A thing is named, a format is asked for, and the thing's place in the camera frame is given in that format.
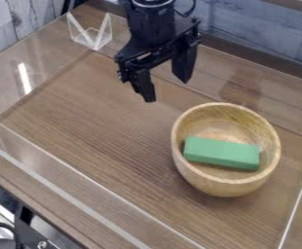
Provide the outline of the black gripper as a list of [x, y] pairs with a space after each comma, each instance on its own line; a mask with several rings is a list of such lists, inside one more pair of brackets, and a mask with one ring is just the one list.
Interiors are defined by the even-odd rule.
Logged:
[[130, 39], [116, 55], [120, 77], [130, 81], [149, 103], [157, 101], [150, 70], [168, 60], [173, 73], [186, 84], [193, 76], [201, 35], [201, 19], [193, 17], [197, 2], [182, 14], [176, 1], [124, 1]]

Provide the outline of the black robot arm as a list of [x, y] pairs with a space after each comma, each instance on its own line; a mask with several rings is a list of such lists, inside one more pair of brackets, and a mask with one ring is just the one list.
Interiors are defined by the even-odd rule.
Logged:
[[122, 0], [130, 39], [116, 55], [118, 76], [130, 82], [146, 102], [157, 101], [152, 70], [166, 61], [173, 62], [173, 73], [186, 84], [197, 61], [201, 18], [192, 14], [197, 6], [177, 10], [177, 0]]

